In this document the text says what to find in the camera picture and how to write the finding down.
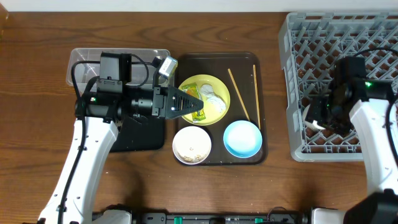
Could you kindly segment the white cup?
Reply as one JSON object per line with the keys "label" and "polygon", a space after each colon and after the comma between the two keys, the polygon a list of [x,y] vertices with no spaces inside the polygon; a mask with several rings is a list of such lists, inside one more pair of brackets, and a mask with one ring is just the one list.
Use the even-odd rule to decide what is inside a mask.
{"label": "white cup", "polygon": [[303,111],[303,113],[302,113],[302,120],[303,120],[303,123],[304,123],[308,128],[310,128],[311,130],[313,130],[313,131],[323,131],[323,130],[325,130],[324,127],[318,125],[317,120],[310,119],[310,117],[309,117],[309,109],[310,109],[310,105],[308,105],[308,106],[304,109],[304,111]]}

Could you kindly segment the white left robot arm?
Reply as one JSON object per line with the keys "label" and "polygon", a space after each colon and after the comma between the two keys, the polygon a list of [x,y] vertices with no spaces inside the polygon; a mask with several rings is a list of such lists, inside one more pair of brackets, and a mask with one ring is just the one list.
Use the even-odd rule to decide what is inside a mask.
{"label": "white left robot arm", "polygon": [[[75,62],[70,70],[76,94],[73,141],[57,186],[41,211],[38,223],[132,223],[133,212],[113,205],[97,219],[93,207],[107,156],[119,134],[117,123],[127,120],[175,119],[203,108],[198,100],[174,86],[162,87],[159,77],[170,78],[178,62],[168,56],[151,63],[134,54],[102,52],[99,75],[78,89]],[[130,86],[133,65],[155,67],[152,89]]]}

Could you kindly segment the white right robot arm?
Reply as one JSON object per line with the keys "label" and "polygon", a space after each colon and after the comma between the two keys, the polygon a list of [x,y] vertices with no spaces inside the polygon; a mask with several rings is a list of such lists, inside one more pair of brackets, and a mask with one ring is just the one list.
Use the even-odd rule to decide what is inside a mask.
{"label": "white right robot arm", "polygon": [[314,97],[303,119],[312,129],[358,135],[367,197],[342,212],[314,208],[310,223],[397,223],[397,95],[391,83],[366,76],[362,57],[336,62],[329,94]]}

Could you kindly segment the green snack wrapper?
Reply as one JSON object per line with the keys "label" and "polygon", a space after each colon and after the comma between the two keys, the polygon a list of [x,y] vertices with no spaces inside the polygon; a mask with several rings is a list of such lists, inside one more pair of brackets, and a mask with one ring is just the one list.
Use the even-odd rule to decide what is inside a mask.
{"label": "green snack wrapper", "polygon": [[[199,89],[198,89],[198,86],[197,86],[196,83],[191,83],[191,84],[188,84],[188,85],[184,85],[184,86],[181,87],[181,89],[185,93],[187,93],[188,95],[194,96],[195,98],[198,98],[199,100],[202,100],[200,92],[199,92]],[[194,123],[197,123],[197,122],[202,121],[204,119],[206,119],[204,109],[201,109],[199,111],[196,111],[196,112],[192,113],[192,121]]]}

